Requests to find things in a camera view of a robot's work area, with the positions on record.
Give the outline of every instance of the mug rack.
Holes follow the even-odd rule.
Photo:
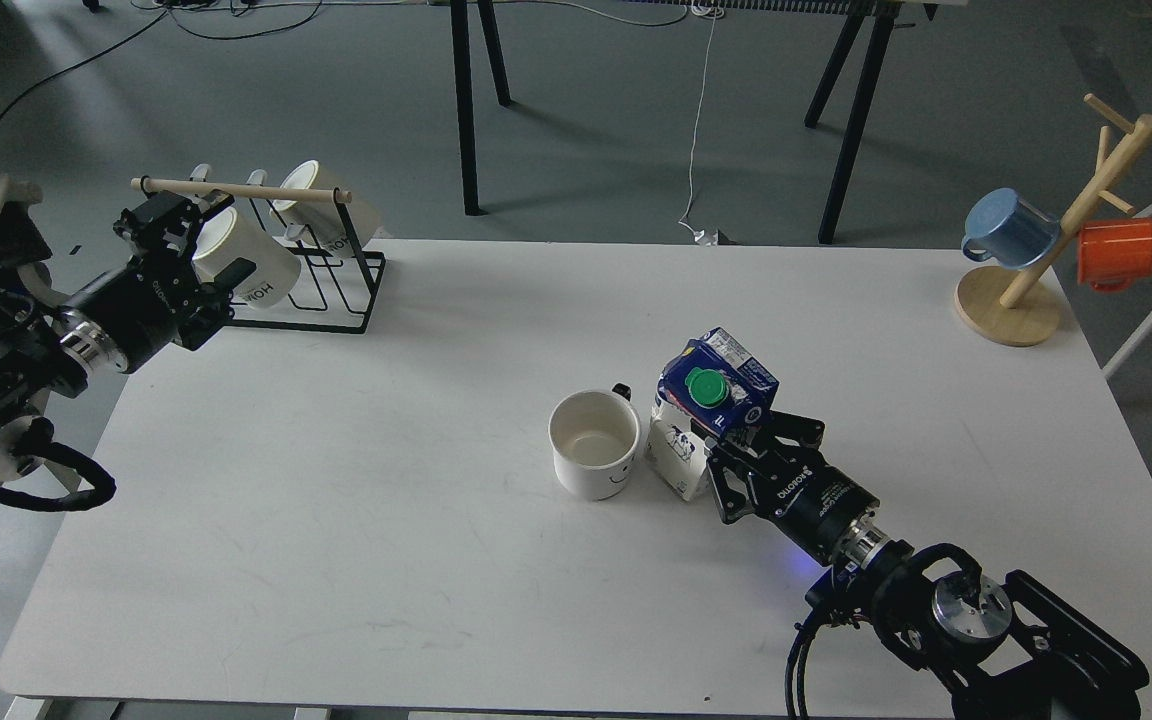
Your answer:
[[[301,258],[306,270],[306,273],[301,274],[301,281],[297,282],[297,286],[288,293],[287,300],[268,310],[260,311],[263,314],[275,314],[278,319],[241,316],[238,311],[242,311],[247,304],[233,301],[230,305],[236,310],[236,314],[227,325],[240,328],[344,334],[367,332],[372,310],[376,309],[376,295],[380,291],[380,281],[385,274],[385,255],[362,249],[362,242],[358,240],[358,233],[353,225],[353,219],[349,218],[347,207],[349,202],[353,202],[353,192],[339,187],[333,188],[333,190],[293,190],[291,188],[266,187],[265,170],[253,170],[245,184],[207,182],[210,170],[209,165],[198,165],[188,181],[147,176],[132,179],[132,188],[146,195],[165,190],[203,196],[219,190],[234,197],[247,197],[256,222],[260,225],[263,232],[270,233],[265,220],[262,219],[260,210],[257,209],[257,200],[262,200],[270,206],[270,213],[283,226],[282,236],[271,234],[279,241],[280,245]],[[338,258],[324,250],[314,234],[314,228],[308,227],[308,225],[288,223],[275,209],[274,200],[332,202],[338,210],[340,222],[344,227],[346,240],[353,248],[353,258]],[[255,310],[248,310],[247,313],[255,313]]]
[[[1096,172],[1061,215],[1060,236],[1041,258],[1023,270],[986,266],[972,270],[960,279],[954,296],[955,309],[968,327],[988,341],[1029,347],[1051,338],[1060,325],[1060,301],[1055,293],[1039,285],[1038,279],[1070,241],[1078,237],[1079,229],[1100,207],[1101,200],[1128,215],[1135,213],[1132,204],[1112,190],[1152,145],[1152,115],[1140,115],[1132,122],[1093,94],[1085,94],[1083,101],[1123,131],[1124,137],[1111,150],[1111,128],[1101,128]]]

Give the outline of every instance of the gray floor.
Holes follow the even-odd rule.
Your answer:
[[[647,22],[682,13],[590,3]],[[204,32],[238,33],[306,14],[301,6],[179,17]],[[215,168],[212,177],[241,182],[252,168],[280,179],[319,158],[384,211],[397,237],[691,242],[675,220],[687,199],[708,21],[627,26],[536,3],[500,5],[498,15],[518,104],[492,101],[475,32],[486,217],[461,211],[448,10],[425,5],[329,6],[296,31],[248,41],[198,40],[166,18],[20,103],[0,126],[0,169],[44,185],[47,199],[32,218],[56,251],[51,266],[63,290],[126,259],[108,228],[137,202],[128,179],[182,177],[202,161]],[[96,15],[77,0],[0,3],[0,109],[153,17],[118,1]],[[942,9],[931,24],[916,12],[905,18],[916,26],[893,37],[838,226],[846,245],[955,247],[965,212],[1000,185],[1059,213],[1092,168],[1100,122],[1081,103],[1084,92],[1128,115],[1152,111],[1152,0],[975,0]],[[806,131],[801,114],[840,22],[742,12],[713,28],[695,156],[696,227],[722,228],[750,245],[814,242],[858,61],[823,128]],[[1120,192],[1152,200],[1152,150]],[[1071,258],[1058,270],[1106,361],[1152,306],[1152,279],[1100,296],[1076,286]],[[90,450],[120,387],[120,378],[104,378],[54,407],[61,437]],[[1111,387],[1152,473],[1152,338]],[[137,482],[134,471],[122,475]],[[0,651],[55,528],[56,520],[0,509]],[[0,694],[0,715],[8,702]],[[109,708],[77,703],[55,715],[88,720]],[[291,712],[132,703],[123,714],[159,717]]]

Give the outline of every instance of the mug handle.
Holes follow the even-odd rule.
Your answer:
[[[977,250],[977,247],[972,245],[973,237],[963,237],[963,255],[967,256],[968,260],[973,263],[984,263],[988,258],[993,258],[993,252],[988,250]]]
[[[256,263],[248,260],[248,258],[234,258],[234,260],[225,265],[225,270],[220,270],[220,274],[212,278],[212,285],[221,288],[225,291],[234,291],[241,285],[244,279],[248,279],[257,270]]]

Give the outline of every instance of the black cable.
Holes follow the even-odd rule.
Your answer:
[[[806,620],[795,624],[795,628],[799,631],[794,635],[790,654],[785,659],[785,712],[790,720],[799,720],[799,717],[803,720],[809,720],[806,689],[803,683],[806,676],[806,667],[803,661],[806,657],[806,650],[812,646],[817,630],[824,624],[823,615],[823,606],[817,606],[812,612],[809,612]]]
[[[181,3],[179,0],[159,1],[156,0],[154,5],[137,5],[131,3],[132,8],[137,10],[183,10],[185,13],[203,13],[206,10],[223,10],[223,8],[214,8],[217,0],[207,0],[205,3]]]
[[[175,17],[175,13],[173,10],[168,9],[166,10],[166,14],[172,15],[172,22],[177,24],[177,28],[183,29],[183,31],[187,31],[191,36],[204,38],[204,40],[251,40],[252,37],[264,37],[266,35],[287,32],[289,31],[289,29],[296,29],[298,26],[303,26],[303,24],[310,22],[310,20],[317,17],[317,14],[319,14],[320,9],[323,9],[323,0],[317,0],[317,3],[314,3],[314,8],[310,10],[310,14],[308,14],[304,18],[298,20],[298,22],[294,22],[288,26],[263,29],[260,32],[248,32],[247,35],[205,35],[202,32],[196,32],[192,31],[192,29],[189,29],[187,26],[183,26],[183,24],[180,24],[180,20]]]
[[[31,511],[83,511],[91,510],[92,507],[100,507],[114,497],[118,491],[114,477],[105,468],[101,468],[99,462],[68,445],[44,442],[41,434],[38,435],[36,444],[29,442],[28,438],[26,434],[26,438],[20,439],[18,445],[15,446],[14,450],[18,455],[33,455],[70,468],[77,471],[78,477],[88,480],[92,488],[83,488],[69,493],[67,497],[36,497],[14,491],[14,488],[0,487],[0,505]]]
[[[123,40],[115,41],[114,45],[109,45],[108,47],[106,47],[106,50],[101,50],[100,53],[97,53],[91,58],[88,58],[86,60],[82,60],[81,63],[69,65],[68,68],[52,73],[50,76],[33,83],[33,85],[26,88],[26,91],[22,92],[22,94],[15,96],[15,100],[8,103],[8,106],[6,106],[3,111],[1,111],[0,122],[3,122],[3,118],[6,118],[6,114],[8,114],[9,111],[12,111],[12,108],[15,108],[15,105],[17,105],[18,101],[26,99],[26,96],[31,94],[31,92],[33,92],[35,90],[38,90],[38,88],[41,88],[46,85],[46,83],[50,83],[51,81],[54,81],[60,76],[63,76],[63,74],[68,73],[69,70],[77,70],[78,68],[83,67],[83,65],[91,63],[91,61],[93,60],[99,60],[100,58],[104,58],[105,55],[113,53],[114,50],[119,50],[119,47],[127,45],[129,41],[136,40],[136,38],[141,37],[143,32],[147,31],[147,29],[150,29],[151,26],[156,26],[156,24],[159,24],[159,20],[166,17],[166,14],[168,14],[168,10],[164,10],[164,13],[159,14],[159,17],[150,20],[150,23],[147,23],[146,26],[143,26],[142,29],[138,29],[138,31],[132,32],[132,35],[124,37]]]
[[[495,3],[497,5],[505,5],[505,3],[561,5],[564,8],[576,8],[577,10],[585,10],[585,13],[593,13],[594,15],[599,15],[599,17],[602,18],[615,20],[617,23],[623,23],[627,24],[628,26],[652,26],[652,28],[672,26],[672,24],[681,23],[682,20],[685,20],[687,17],[689,17],[689,15],[691,15],[690,8],[684,8],[682,9],[682,14],[679,15],[676,18],[665,20],[664,22],[647,23],[647,22],[639,22],[638,20],[620,18],[616,17],[616,15],[604,13],[602,10],[597,10],[594,8],[589,8],[589,6],[585,5],[568,3],[567,0],[495,0]],[[160,1],[156,1],[154,5],[141,5],[136,3],[136,1],[134,0],[129,0],[129,5],[131,5],[132,8],[136,8],[137,10],[161,10],[168,8],[168,5],[160,3]],[[184,6],[173,6],[172,9],[184,10],[185,13],[228,12],[230,15],[233,15],[233,17],[237,18],[242,17],[242,15],[247,15],[251,10],[291,8],[291,6],[311,5],[311,3],[308,0],[275,0],[274,3],[262,3],[262,5],[250,3],[247,8],[243,8],[242,10],[238,12],[234,12],[233,0],[230,0],[229,8],[217,8],[215,5],[217,0],[212,0],[210,1],[210,3],[191,5],[188,6],[188,8],[184,8]],[[323,6],[336,6],[338,8],[344,8],[344,6],[355,6],[355,8],[367,8],[367,6],[372,5],[420,5],[420,3],[414,3],[414,1],[411,0],[370,0],[370,1],[323,0]]]

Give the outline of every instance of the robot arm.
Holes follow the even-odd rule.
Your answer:
[[[0,174],[0,213],[8,202],[40,197],[36,185]],[[55,306],[23,290],[17,274],[23,265],[15,255],[0,253],[0,503],[36,511],[88,510],[114,497],[114,479],[99,464],[52,442],[41,399],[52,391],[77,397],[104,366],[136,372],[169,342],[196,350],[214,336],[233,313],[233,288],[255,266],[236,260],[214,282],[204,283],[191,259],[202,225],[232,203],[220,192],[200,200],[159,192],[124,210],[114,232],[128,242],[132,258]],[[45,460],[77,471],[92,488],[40,498],[3,487]]]
[[[1049,717],[1055,706],[1079,720],[1140,715],[1135,691],[1149,672],[1132,651],[1023,570],[995,583],[954,544],[914,552],[893,541],[873,524],[877,498],[820,455],[819,420],[773,411],[745,432],[718,437],[696,419],[691,430],[707,447],[723,523],[749,514],[772,521],[828,568],[808,593],[812,612],[788,659],[790,717],[806,717],[803,679],[814,634],[859,621],[902,662],[932,670],[958,720]],[[957,570],[925,577],[941,560]],[[1039,624],[1025,624],[1015,606]],[[1029,660],[988,674],[982,662],[1009,639]]]

